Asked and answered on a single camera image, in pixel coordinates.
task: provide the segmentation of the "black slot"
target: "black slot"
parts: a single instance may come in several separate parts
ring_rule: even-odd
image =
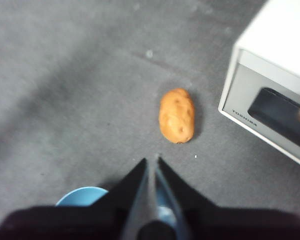
[[[251,117],[300,146],[300,104],[271,89],[262,88],[250,106]]]

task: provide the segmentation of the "gray carpet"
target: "gray carpet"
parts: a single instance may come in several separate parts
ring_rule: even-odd
[[[300,166],[217,110],[232,45],[262,3],[0,0],[0,221],[110,188],[158,154],[220,206],[300,216]],[[158,126],[177,87],[196,107],[186,144]]]

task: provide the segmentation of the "black object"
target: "black object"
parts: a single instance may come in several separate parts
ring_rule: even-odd
[[[248,113],[280,135],[300,146],[300,104],[273,90],[262,88]]]
[[[117,240],[146,187],[143,159],[115,188],[89,207],[33,207],[10,214],[0,240]],[[276,210],[223,208],[187,185],[161,158],[155,172],[158,220],[138,240],[298,239],[300,219]]]

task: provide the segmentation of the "white box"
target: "white box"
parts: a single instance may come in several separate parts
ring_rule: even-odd
[[[268,1],[239,37],[218,107],[223,115],[300,164],[298,135],[296,141],[284,125],[275,126],[273,121],[269,125],[249,114],[265,88],[287,103],[300,105],[300,0]],[[264,108],[273,108],[274,102],[264,103]]]

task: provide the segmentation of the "blue container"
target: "blue container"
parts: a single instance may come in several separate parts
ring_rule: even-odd
[[[56,206],[87,207],[100,199],[107,192],[107,190],[96,186],[80,187],[64,195],[56,203]]]

